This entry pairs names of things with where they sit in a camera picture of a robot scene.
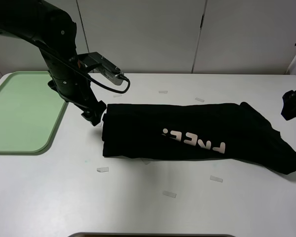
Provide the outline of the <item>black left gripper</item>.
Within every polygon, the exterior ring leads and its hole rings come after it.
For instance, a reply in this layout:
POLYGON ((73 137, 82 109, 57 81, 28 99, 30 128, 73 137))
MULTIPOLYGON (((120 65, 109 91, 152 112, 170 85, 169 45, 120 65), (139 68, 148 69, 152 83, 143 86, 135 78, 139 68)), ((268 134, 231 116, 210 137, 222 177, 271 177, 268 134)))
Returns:
POLYGON ((48 82, 48 86, 66 102, 79 107, 83 111, 81 115, 93 126, 101 122, 102 115, 106 110, 106 104, 103 101, 97 101, 88 80, 52 79, 48 82))

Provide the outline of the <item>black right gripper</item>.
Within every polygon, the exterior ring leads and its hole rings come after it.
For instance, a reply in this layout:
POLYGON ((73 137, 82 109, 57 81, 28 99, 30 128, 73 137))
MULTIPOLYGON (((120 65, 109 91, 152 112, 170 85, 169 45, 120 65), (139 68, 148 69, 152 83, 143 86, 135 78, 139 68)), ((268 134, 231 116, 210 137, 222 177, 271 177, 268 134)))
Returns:
POLYGON ((283 108, 281 115, 285 120, 296 118, 296 90, 286 92, 283 97, 283 108))

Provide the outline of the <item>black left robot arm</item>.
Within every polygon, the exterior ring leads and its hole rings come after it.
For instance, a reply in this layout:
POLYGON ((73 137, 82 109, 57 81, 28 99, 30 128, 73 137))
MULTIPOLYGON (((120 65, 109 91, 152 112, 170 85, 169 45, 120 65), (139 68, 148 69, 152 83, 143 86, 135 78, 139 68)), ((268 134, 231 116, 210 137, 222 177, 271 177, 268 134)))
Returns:
POLYGON ((48 86, 82 110, 93 126, 106 109, 83 76, 86 67, 76 51, 76 23, 70 15, 44 0, 0 0, 0 35, 25 40, 39 48, 48 67, 48 86))

